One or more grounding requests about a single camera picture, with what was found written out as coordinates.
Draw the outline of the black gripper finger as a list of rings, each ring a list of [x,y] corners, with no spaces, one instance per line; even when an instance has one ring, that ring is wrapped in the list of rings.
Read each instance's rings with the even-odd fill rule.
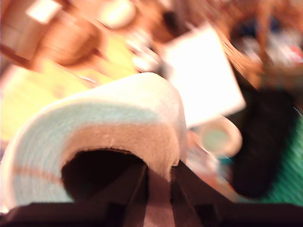
[[[182,161],[172,168],[171,205],[177,227],[229,227],[219,211],[231,201]]]
[[[148,199],[148,167],[136,164],[81,206],[89,227],[143,225]]]

